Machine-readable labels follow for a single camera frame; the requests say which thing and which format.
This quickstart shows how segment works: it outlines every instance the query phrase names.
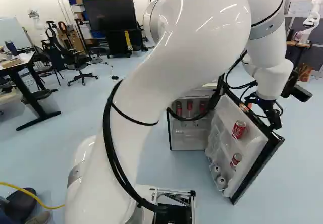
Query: black monitor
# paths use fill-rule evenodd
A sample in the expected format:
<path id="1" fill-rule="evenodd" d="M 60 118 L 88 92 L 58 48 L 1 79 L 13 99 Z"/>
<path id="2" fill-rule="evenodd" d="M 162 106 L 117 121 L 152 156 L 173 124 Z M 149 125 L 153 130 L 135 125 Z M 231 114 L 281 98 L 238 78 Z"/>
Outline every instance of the black monitor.
<path id="1" fill-rule="evenodd" d="M 84 0 L 93 31 L 137 29 L 133 0 Z"/>

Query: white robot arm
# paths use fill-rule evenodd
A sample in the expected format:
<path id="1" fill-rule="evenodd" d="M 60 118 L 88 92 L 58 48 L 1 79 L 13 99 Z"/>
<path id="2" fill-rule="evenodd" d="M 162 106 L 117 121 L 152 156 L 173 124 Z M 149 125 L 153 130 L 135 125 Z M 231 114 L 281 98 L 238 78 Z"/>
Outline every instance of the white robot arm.
<path id="1" fill-rule="evenodd" d="M 223 74 L 245 48 L 252 58 L 247 71 L 257 79 L 262 100 L 272 102 L 280 96 L 293 67 L 285 59 L 283 0 L 155 0 L 144 24 L 156 47 L 122 81 L 112 100 L 114 108 L 105 115 L 131 185 L 149 124 L 181 94 Z M 106 140 L 101 130 L 82 180 L 69 186 L 67 224 L 124 224 L 134 212 L 136 201 L 112 171 Z"/>

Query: office chair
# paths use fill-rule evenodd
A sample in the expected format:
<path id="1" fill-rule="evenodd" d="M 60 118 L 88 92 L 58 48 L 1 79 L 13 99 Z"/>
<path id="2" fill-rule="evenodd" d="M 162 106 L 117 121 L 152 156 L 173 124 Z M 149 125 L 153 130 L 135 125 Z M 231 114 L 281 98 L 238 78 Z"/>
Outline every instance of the office chair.
<path id="1" fill-rule="evenodd" d="M 59 85 L 61 85 L 61 82 L 58 78 L 58 74 L 60 75 L 60 77 L 63 79 L 63 76 L 60 73 L 60 70 L 65 69 L 65 65 L 63 64 L 63 62 L 60 62 L 60 59 L 57 60 L 57 58 L 55 57 L 55 55 L 52 55 L 53 53 L 51 52 L 51 49 L 53 48 L 53 45 L 51 45 L 51 43 L 47 43 L 49 40 L 42 40 L 42 47 L 43 50 L 41 48 L 38 48 L 38 53 L 34 55 L 34 57 L 32 58 L 32 60 L 34 62 L 37 61 L 42 61 L 44 63 L 44 67 L 41 67 L 39 69 L 36 69 L 35 71 L 38 74 L 43 74 L 43 77 L 49 76 L 51 75 L 52 72 L 54 72 L 57 82 L 59 83 Z"/>
<path id="2" fill-rule="evenodd" d="M 74 79 L 69 81 L 67 83 L 67 86 L 71 86 L 71 83 L 73 83 L 79 79 L 82 79 L 83 85 L 85 85 L 85 82 L 84 82 L 85 78 L 98 79 L 98 76 L 93 75 L 92 73 L 88 73 L 88 74 L 82 73 L 81 70 L 86 68 L 87 66 L 89 66 L 90 64 L 88 62 L 92 60 L 90 57 L 81 54 L 84 51 L 76 51 L 76 49 L 67 50 L 64 47 L 62 47 L 61 44 L 56 39 L 56 34 L 52 28 L 48 28 L 46 30 L 46 35 L 49 38 L 49 40 L 51 41 L 51 43 L 55 46 L 55 48 L 59 51 L 61 56 L 63 57 L 64 63 L 67 65 L 74 66 L 74 69 L 79 71 L 79 73 L 80 73 L 79 75 L 74 76 Z"/>

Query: light blue floor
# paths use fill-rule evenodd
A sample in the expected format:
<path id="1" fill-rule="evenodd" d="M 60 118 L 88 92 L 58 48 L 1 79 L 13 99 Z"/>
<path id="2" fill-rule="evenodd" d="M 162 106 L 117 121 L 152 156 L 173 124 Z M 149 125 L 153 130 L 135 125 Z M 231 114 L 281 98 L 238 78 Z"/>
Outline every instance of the light blue floor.
<path id="1" fill-rule="evenodd" d="M 144 59 L 111 59 L 113 74 L 125 76 Z M 114 85 L 110 66 L 97 64 L 92 71 L 100 79 L 87 79 L 67 87 L 75 71 L 65 71 L 62 86 L 54 76 L 45 78 L 62 114 L 41 124 L 16 132 L 16 127 L 33 119 L 25 110 L 16 118 L 0 122 L 0 181 L 33 187 L 49 205 L 64 202 L 71 157 L 78 144 L 96 134 L 106 99 Z M 241 67 L 230 82 L 249 82 Z M 293 98 L 280 99 L 285 109 L 283 128 L 278 131 L 285 143 L 261 172 L 245 196 L 232 206 L 214 188 L 203 152 L 170 152 L 165 116 L 154 127 L 142 152 L 137 183 L 197 191 L 197 220 L 207 223 L 321 223 L 323 181 L 321 162 L 322 79 L 304 86 L 314 94 L 303 104 Z M 0 187 L 0 195 L 13 190 Z M 63 210 L 54 211 L 55 224 L 63 223 Z"/>

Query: black office chair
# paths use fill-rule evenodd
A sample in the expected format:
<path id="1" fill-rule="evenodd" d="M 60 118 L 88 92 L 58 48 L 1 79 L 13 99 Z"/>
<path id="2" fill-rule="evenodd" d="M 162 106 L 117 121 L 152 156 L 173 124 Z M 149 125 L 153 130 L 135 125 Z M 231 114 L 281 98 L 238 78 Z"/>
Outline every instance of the black office chair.
<path id="1" fill-rule="evenodd" d="M 41 77 L 46 77 L 46 76 L 49 76 L 52 74 L 52 72 L 55 73 L 55 76 L 56 76 L 56 79 L 59 83 L 59 85 L 61 85 L 60 83 L 60 80 L 57 76 L 57 74 L 60 75 L 60 77 L 63 79 L 63 76 L 61 75 L 60 73 L 60 70 L 62 69 L 59 65 L 57 65 L 56 61 L 53 59 L 51 59 L 50 55 L 48 54 L 48 52 L 46 51 L 46 44 L 44 41 L 41 41 L 42 44 L 43 44 L 43 49 L 42 50 L 41 48 L 39 47 L 36 47 L 36 53 L 35 55 L 33 56 L 32 60 L 34 62 L 38 62 L 38 61 L 42 61 L 43 64 L 44 64 L 44 67 L 41 67 L 41 68 L 38 68 L 36 69 L 36 73 L 38 73 L 39 75 L 41 75 Z"/>
<path id="2" fill-rule="evenodd" d="M 86 55 L 82 55 L 84 51 L 76 51 L 76 49 L 67 50 L 60 45 L 58 40 L 56 39 L 56 34 L 52 28 L 48 28 L 46 30 L 46 35 L 49 38 L 50 42 L 55 46 L 55 48 L 59 51 L 61 56 L 64 59 L 64 63 L 67 65 L 72 65 L 75 70 L 79 71 L 80 75 L 74 76 L 74 79 L 67 83 L 68 86 L 71 86 L 72 82 L 75 82 L 79 79 L 82 79 L 82 84 L 85 85 L 84 79 L 85 78 L 96 78 L 99 77 L 93 75 L 92 73 L 83 74 L 81 72 L 82 69 L 86 68 L 90 64 L 88 63 L 92 59 Z"/>

